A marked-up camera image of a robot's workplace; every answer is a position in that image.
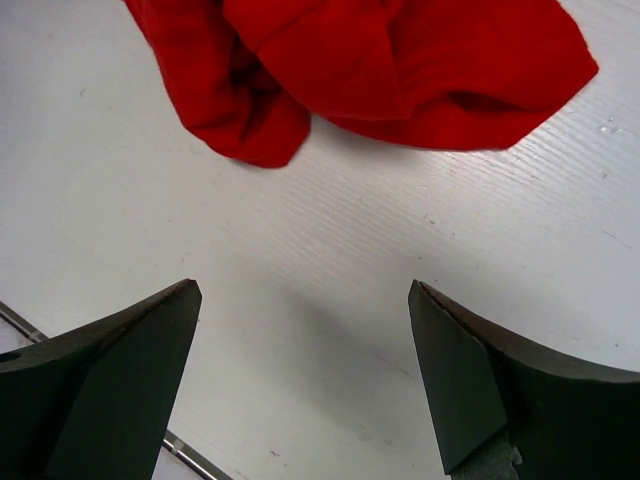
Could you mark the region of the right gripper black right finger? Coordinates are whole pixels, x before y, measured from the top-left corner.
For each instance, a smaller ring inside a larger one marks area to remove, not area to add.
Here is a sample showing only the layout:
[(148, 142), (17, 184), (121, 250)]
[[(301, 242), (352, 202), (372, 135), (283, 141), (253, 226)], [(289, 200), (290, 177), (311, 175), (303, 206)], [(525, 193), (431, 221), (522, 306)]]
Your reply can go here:
[(414, 281), (408, 304), (453, 479), (635, 479), (639, 376), (538, 344)]

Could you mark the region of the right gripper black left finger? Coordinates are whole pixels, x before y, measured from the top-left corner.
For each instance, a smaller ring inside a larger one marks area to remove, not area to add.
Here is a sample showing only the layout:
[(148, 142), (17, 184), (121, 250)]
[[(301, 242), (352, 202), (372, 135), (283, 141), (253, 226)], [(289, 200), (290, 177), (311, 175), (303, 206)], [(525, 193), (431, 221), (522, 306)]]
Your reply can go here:
[(152, 477), (202, 294), (182, 280), (1, 356), (4, 479)]

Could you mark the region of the red t shirt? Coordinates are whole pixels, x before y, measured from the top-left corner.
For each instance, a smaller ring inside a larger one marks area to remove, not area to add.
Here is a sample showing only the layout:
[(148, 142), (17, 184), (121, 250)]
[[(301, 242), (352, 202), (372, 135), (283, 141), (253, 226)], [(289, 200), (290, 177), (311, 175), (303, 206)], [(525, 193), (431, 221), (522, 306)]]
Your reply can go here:
[(430, 150), (509, 148), (598, 73), (556, 1), (131, 1), (182, 125), (285, 166), (319, 116)]

